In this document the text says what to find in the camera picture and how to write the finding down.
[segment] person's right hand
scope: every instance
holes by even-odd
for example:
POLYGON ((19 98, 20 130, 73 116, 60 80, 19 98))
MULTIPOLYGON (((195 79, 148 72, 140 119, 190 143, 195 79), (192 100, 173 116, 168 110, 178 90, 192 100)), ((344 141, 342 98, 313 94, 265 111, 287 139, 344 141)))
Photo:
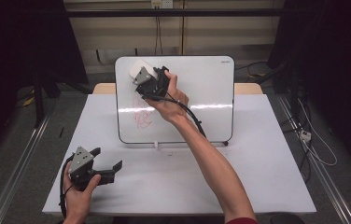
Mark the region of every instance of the person's right hand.
MULTIPOLYGON (((179 103, 188 106, 188 101, 190 99, 184 92, 176 88, 177 76, 169 73, 167 70, 164 71, 164 74, 170 79, 169 88, 167 90, 168 94, 166 94, 165 98, 172 99, 173 97, 176 101, 179 101, 179 103)), ((150 106, 157 109, 165 120, 173 124, 176 124, 180 119, 187 118, 186 111, 178 104, 163 100, 158 102, 146 99, 146 101, 150 106)))

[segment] forearm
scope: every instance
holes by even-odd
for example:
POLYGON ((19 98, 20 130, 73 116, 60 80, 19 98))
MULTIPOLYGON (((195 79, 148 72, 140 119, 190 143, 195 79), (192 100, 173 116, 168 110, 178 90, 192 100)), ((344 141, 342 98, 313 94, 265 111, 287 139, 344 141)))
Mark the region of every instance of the forearm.
POLYGON ((180 117, 172 123, 187 142, 204 179, 216 194, 224 211, 225 222, 237 217, 255 218, 243 184, 229 162, 189 119, 180 117))

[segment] white cable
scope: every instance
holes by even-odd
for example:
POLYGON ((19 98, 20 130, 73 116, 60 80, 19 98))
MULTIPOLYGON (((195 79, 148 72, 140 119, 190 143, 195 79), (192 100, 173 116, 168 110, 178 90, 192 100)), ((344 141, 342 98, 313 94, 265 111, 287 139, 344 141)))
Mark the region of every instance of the white cable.
POLYGON ((321 136, 316 132, 315 128, 313 127, 312 123, 311 123, 310 120, 309 120, 309 117, 307 116, 306 111, 304 110, 304 107, 303 107, 303 104, 302 104, 301 100, 298 99, 298 101, 299 101, 299 103, 300 103, 301 106, 302 106, 303 113, 304 113, 304 115, 306 116, 306 120, 307 120, 307 122, 309 122, 309 125, 310 125, 310 127, 312 128, 313 132, 317 135, 317 137, 318 137, 318 138, 327 146, 327 148, 330 150, 330 153, 332 153, 333 158, 335 159, 335 162, 334 162, 334 163, 328 163, 328 162, 322 161, 322 160, 318 157, 318 155, 317 155, 311 148, 309 148, 309 147, 307 146, 306 142, 305 142, 304 140, 302 140, 303 143, 304 143, 304 145, 305 145, 305 146, 307 147, 307 149, 312 153, 312 155, 313 155, 314 157, 316 157, 316 159, 318 159, 321 163, 326 164, 326 165, 329 165, 329 166, 336 165, 336 163, 338 163, 338 159, 336 158, 335 153, 333 153, 332 149, 330 149, 330 146, 328 146, 328 144, 327 144, 327 143, 321 138, 321 136))

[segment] white table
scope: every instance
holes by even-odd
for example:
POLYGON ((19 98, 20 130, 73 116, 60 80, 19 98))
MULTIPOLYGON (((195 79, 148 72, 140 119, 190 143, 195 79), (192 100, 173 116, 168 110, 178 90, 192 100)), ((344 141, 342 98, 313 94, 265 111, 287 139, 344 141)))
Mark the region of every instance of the white table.
MULTIPOLYGON (((278 126, 266 95, 235 95, 233 137, 218 150, 241 178, 254 211, 313 213, 316 208, 278 126)), ((115 96, 90 95, 65 158, 78 146, 100 147, 93 168, 123 160, 115 183, 93 193, 91 213, 106 216, 196 216, 222 214, 190 150, 131 147, 118 137, 115 96)), ((43 208, 59 215, 60 171, 43 208)))

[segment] human hand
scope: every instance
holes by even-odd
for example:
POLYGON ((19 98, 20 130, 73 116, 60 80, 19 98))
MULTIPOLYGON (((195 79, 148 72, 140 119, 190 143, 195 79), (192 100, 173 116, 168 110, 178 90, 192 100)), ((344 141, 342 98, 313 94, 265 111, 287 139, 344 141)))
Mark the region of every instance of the human hand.
POLYGON ((84 191, 79 191, 74 187, 68 175, 71 162, 65 167, 63 177, 63 190, 66 192, 65 201, 67 204, 67 217, 63 224, 84 223, 91 208, 91 194, 100 182, 101 176, 95 175, 84 191))
MULTIPOLYGON (((169 73, 167 70, 164 71, 164 74, 170 79, 169 87, 165 98, 179 101, 179 103, 188 106, 188 101, 190 100, 188 96, 181 90, 176 88, 177 76, 169 73)), ((168 101, 153 101, 146 99, 147 103, 157 109, 161 114, 161 117, 165 120, 175 124, 179 121, 180 118, 186 118, 186 111, 181 108, 178 104, 168 102, 168 101)))

